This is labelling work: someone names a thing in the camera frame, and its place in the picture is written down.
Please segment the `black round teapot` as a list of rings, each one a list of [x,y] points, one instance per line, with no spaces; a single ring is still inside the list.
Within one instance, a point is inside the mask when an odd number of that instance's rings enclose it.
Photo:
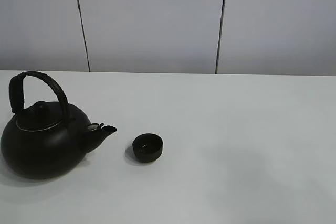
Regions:
[[[26,76],[47,84],[58,100],[38,101],[25,108]],[[21,177],[61,176],[117,131],[111,125],[91,123],[84,111],[70,104],[61,86],[45,73],[22,72],[11,78],[8,91],[14,115],[3,130],[1,153],[10,169]]]

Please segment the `small black teacup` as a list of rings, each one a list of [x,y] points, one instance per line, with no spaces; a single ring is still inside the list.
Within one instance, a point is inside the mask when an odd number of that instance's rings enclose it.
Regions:
[[[137,136],[132,142],[132,149],[136,159],[142,163],[156,161],[163,152],[163,140],[153,133]]]

